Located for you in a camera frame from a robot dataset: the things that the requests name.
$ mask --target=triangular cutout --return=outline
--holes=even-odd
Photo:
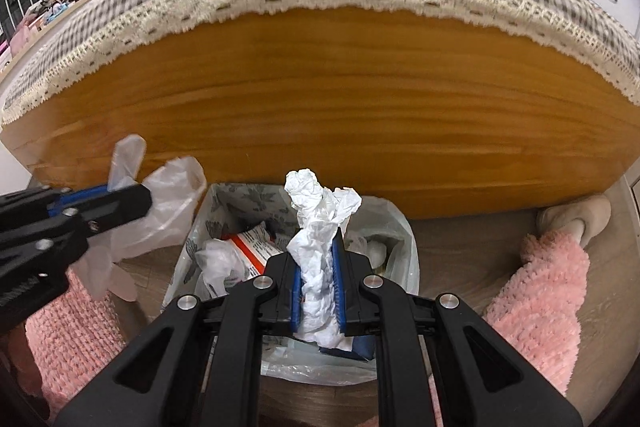
[[[510,385],[522,381],[522,375],[516,367],[500,355],[475,328],[465,326],[466,341],[482,377],[482,383],[489,393],[497,393]]]
[[[156,379],[158,367],[160,367],[160,362],[173,333],[174,328],[162,329],[151,342],[140,350],[139,355],[120,371],[115,379],[116,383],[138,391],[138,393],[148,393]]]

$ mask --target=lace trim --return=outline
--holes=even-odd
[[[409,10],[416,15],[454,18],[477,26],[527,36],[593,68],[640,105],[638,78],[593,34],[532,0],[149,0],[117,17],[63,57],[4,111],[11,123],[84,76],[144,44],[202,23],[224,22],[245,13],[275,14],[292,8],[355,6],[377,11]]]

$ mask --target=translucent plastic bag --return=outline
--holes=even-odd
[[[192,293],[210,298],[196,256],[211,239],[249,230],[265,221],[281,250],[299,230],[296,212],[284,187],[262,184],[214,184],[198,211],[162,305]],[[383,243],[389,253],[383,274],[417,294],[420,272],[414,234],[402,212],[389,201],[363,196],[351,216],[348,232]],[[262,374],[316,385],[353,385],[376,379],[376,362],[334,357],[318,346],[293,339],[267,337],[262,346]]]
[[[115,190],[135,183],[146,143],[130,135],[116,143],[107,188]],[[156,248],[180,245],[189,233],[193,213],[207,181],[202,167],[191,156],[175,158],[152,172],[143,182],[151,192],[152,205],[142,219],[89,239],[89,250],[72,267],[94,299],[109,289],[132,301],[136,289],[131,276],[114,263],[137,257]]]

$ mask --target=white tissue paper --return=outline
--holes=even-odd
[[[136,134],[116,143],[108,190],[135,183],[145,150],[146,142]],[[207,187],[202,167],[191,156],[168,161],[149,174],[142,184],[152,198],[146,216],[89,238],[89,249],[72,265],[94,299],[102,299],[109,289],[126,301],[134,301],[133,279],[114,263],[183,243],[191,229],[196,205]]]
[[[302,274],[302,320],[296,333],[305,342],[320,347],[351,350],[353,339],[339,331],[335,316],[332,241],[338,227],[342,233],[349,218],[362,203],[352,188],[322,187],[309,169],[287,174],[285,190],[298,212],[300,231],[287,250]]]

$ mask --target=floor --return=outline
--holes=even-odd
[[[578,318],[582,343],[568,398],[588,425],[618,389],[640,351],[640,223],[626,180],[607,191],[612,217],[587,247],[588,292]],[[520,242],[534,233],[535,211],[413,221],[420,257],[420,294],[444,291],[482,310],[521,266]],[[140,305],[148,319],[159,313],[178,256],[177,248],[130,259]],[[263,378],[261,411],[321,427],[353,427],[375,415],[374,383],[323,388]]]

